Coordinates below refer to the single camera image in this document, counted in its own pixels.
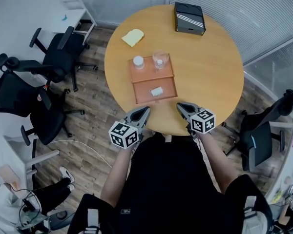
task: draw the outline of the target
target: yellow sponge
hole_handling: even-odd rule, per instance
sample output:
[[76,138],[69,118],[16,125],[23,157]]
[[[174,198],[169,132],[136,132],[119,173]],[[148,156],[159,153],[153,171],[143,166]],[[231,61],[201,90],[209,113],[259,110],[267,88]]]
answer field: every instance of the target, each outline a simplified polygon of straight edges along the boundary
[[130,47],[133,47],[139,42],[144,36],[144,33],[140,29],[133,29],[127,33],[122,40],[127,43]]

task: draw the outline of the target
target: black box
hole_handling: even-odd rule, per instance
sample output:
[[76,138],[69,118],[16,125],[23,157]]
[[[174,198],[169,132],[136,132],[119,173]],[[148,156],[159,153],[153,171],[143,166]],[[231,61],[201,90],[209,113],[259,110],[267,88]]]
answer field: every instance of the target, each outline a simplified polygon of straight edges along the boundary
[[188,3],[175,3],[176,31],[203,35],[206,28],[202,8]]

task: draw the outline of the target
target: white stripe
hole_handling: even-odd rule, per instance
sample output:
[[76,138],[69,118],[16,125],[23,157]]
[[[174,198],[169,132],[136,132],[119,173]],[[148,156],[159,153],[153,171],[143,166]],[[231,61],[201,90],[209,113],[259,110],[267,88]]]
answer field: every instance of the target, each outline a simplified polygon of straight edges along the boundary
[[199,27],[203,28],[202,25],[200,25],[200,24],[198,24],[198,23],[196,23],[196,22],[192,22],[192,21],[189,21],[189,20],[184,19],[184,18],[180,18],[180,19],[181,19],[181,20],[184,20],[184,21],[187,21],[187,22],[189,22],[189,23],[195,24],[196,26],[199,26]]
[[177,14],[177,17],[181,18],[181,19],[184,19],[184,20],[188,20],[188,21],[192,21],[192,22],[196,22],[198,24],[201,24],[203,26],[203,23],[199,22],[199,21],[195,21],[195,20],[192,20],[191,18],[187,18],[183,15],[180,15],[180,14]]

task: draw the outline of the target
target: tray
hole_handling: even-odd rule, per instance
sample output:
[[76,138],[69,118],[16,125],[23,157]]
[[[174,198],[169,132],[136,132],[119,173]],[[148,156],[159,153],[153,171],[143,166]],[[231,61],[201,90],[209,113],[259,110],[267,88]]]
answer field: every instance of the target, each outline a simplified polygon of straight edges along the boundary
[[[145,57],[144,62],[144,68],[137,70],[133,65],[133,61],[129,60],[131,82],[135,93],[136,104],[177,97],[174,72],[170,58],[165,67],[158,71],[156,71],[152,57]],[[164,91],[161,95],[154,97],[150,90],[157,87],[162,87]]]

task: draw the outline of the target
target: black sleeve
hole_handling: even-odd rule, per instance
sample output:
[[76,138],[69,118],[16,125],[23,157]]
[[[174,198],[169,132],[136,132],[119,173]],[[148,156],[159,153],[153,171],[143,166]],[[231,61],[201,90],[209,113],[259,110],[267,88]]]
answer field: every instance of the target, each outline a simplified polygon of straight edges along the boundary
[[114,208],[105,201],[91,194],[85,194],[75,212],[67,234],[78,234],[88,227],[88,209],[98,209],[99,223],[109,218]]
[[254,210],[265,214],[268,226],[272,225],[272,212],[257,186],[253,183],[250,176],[242,175],[235,179],[227,188],[225,196],[235,202],[238,207],[244,208],[248,196],[256,196]]

